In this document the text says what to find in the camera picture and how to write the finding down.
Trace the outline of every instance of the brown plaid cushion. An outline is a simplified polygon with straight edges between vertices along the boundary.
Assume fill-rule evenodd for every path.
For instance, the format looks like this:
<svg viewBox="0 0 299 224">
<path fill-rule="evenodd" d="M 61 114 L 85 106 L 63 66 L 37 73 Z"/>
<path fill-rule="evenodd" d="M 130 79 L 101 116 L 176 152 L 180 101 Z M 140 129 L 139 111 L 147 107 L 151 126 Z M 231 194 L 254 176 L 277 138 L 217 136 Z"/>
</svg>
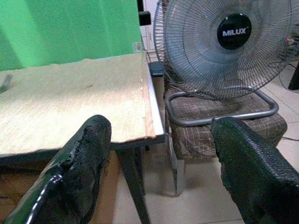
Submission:
<svg viewBox="0 0 299 224">
<path fill-rule="evenodd" d="M 179 91 L 173 85 L 167 84 L 166 95 Z M 177 118 L 193 120 L 221 115 L 260 112 L 268 110 L 270 106 L 255 93 L 227 101 L 212 101 L 196 97 L 180 97 L 174 99 L 172 107 Z M 248 119 L 244 122 L 263 136 L 266 141 L 275 146 L 287 130 L 285 120 L 275 114 L 260 119 Z M 183 127 L 170 124 L 172 129 L 173 147 L 178 159 L 215 157 L 215 147 L 210 125 Z"/>
</svg>

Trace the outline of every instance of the green backdrop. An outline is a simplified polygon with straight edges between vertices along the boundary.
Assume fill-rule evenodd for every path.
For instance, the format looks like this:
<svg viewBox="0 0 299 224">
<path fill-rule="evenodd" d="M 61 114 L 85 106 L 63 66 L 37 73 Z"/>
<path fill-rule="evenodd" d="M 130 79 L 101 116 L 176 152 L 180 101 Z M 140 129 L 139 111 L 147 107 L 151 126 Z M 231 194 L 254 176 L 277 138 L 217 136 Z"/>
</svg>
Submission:
<svg viewBox="0 0 299 224">
<path fill-rule="evenodd" d="M 0 70 L 133 53 L 136 0 L 1 0 Z"/>
</svg>

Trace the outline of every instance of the fan guard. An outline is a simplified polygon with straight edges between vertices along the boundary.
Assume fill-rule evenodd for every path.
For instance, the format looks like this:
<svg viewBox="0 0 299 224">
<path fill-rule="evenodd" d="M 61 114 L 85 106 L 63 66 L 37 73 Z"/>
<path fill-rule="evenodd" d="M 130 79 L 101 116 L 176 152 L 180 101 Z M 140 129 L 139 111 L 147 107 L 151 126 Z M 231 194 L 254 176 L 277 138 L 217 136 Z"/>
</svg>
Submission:
<svg viewBox="0 0 299 224">
<path fill-rule="evenodd" d="M 246 95 L 297 54 L 298 6 L 291 0 L 161 0 L 154 22 L 158 59 L 190 94 Z"/>
</svg>

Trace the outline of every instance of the metal fan stand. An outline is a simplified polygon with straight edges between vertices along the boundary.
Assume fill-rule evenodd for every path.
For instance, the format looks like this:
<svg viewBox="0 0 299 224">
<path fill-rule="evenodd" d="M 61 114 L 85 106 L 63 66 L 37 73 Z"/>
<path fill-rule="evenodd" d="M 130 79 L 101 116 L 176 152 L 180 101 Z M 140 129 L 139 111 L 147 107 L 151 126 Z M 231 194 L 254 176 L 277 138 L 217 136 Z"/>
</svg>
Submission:
<svg viewBox="0 0 299 224">
<path fill-rule="evenodd" d="M 190 96 L 189 93 L 187 92 L 176 92 L 168 96 L 165 100 L 165 107 L 168 112 L 168 119 L 170 120 L 171 123 L 179 125 L 179 126 L 187 126 L 187 127 L 192 127 L 192 126 L 202 126 L 202 125 L 208 125 L 211 124 L 214 119 L 220 119 L 223 117 L 234 117 L 237 119 L 257 119 L 257 118 L 263 118 L 263 117 L 269 117 L 274 115 L 275 113 L 278 112 L 279 106 L 269 96 L 267 96 L 265 93 L 261 92 L 260 90 L 253 90 L 253 88 L 247 87 L 248 90 L 254 92 L 257 94 L 262 100 L 264 100 L 266 103 L 268 103 L 271 106 L 270 110 L 266 111 L 261 111 L 261 112 L 255 112 L 255 113 L 245 113 L 245 114 L 237 114 L 237 115 L 226 115 L 226 116 L 217 116 L 217 117 L 209 117 L 209 118 L 203 118 L 203 119 L 197 119 L 197 120 L 181 120 L 178 119 L 175 116 L 174 110 L 171 105 L 171 101 L 179 98 L 179 97 L 188 97 Z"/>
</svg>

